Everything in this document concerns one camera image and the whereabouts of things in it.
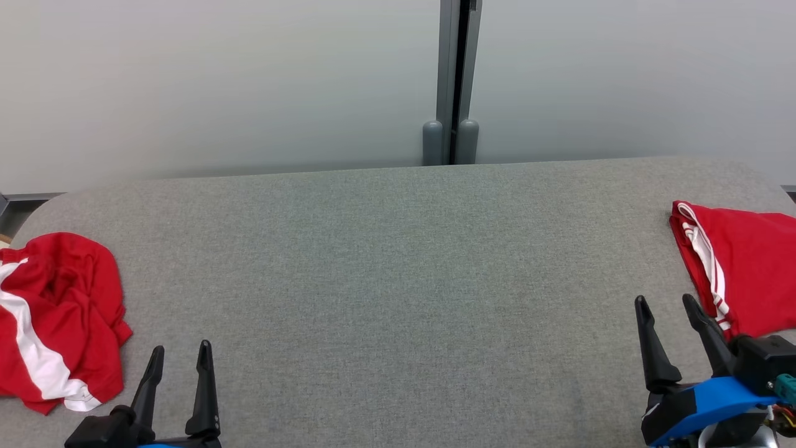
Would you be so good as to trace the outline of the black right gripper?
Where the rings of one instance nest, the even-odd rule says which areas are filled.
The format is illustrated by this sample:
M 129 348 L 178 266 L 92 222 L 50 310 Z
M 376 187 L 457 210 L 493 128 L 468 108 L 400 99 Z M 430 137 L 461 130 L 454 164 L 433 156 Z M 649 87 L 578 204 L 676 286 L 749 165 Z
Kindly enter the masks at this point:
M 692 295 L 685 293 L 682 303 L 689 324 L 700 337 L 713 374 L 733 374 L 734 357 L 718 324 L 706 314 Z M 645 297 L 634 300 L 637 333 L 642 358 L 644 383 L 648 390 L 648 409 L 641 420 L 641 433 L 648 447 L 697 447 L 700 410 L 697 384 L 678 385 L 682 374 L 669 361 L 655 331 L 655 319 Z

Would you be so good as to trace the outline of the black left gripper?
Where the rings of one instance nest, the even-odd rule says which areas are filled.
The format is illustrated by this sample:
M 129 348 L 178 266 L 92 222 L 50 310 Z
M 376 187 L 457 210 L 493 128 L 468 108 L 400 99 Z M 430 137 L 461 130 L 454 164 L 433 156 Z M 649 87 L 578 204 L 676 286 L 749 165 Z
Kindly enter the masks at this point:
M 197 387 L 193 414 L 185 425 L 185 437 L 155 440 L 151 427 L 157 386 L 161 383 L 165 348 L 156 346 L 137 386 L 130 406 L 117 406 L 106 416 L 86 417 L 65 447 L 221 447 L 221 420 L 211 342 L 202 340 L 197 355 Z

